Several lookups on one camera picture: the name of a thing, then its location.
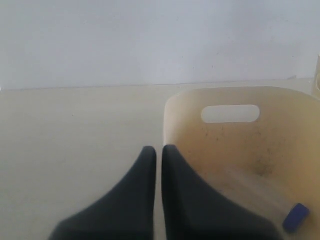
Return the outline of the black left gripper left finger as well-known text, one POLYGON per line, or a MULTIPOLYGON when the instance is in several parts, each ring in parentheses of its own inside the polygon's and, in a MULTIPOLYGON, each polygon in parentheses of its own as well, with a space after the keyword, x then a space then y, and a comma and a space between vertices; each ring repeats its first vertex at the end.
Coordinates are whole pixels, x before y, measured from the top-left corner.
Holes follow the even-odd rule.
POLYGON ((88 208, 61 221, 51 240, 152 240, 157 154, 143 147, 124 178, 88 208))

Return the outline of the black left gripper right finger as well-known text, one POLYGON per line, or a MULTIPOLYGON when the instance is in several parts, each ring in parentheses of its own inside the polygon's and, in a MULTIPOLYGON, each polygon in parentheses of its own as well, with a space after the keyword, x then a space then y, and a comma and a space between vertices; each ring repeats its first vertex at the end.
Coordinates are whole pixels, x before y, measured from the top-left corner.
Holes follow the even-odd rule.
POLYGON ((162 150, 162 202, 169 240, 281 240, 271 221, 209 186, 175 145, 162 150))

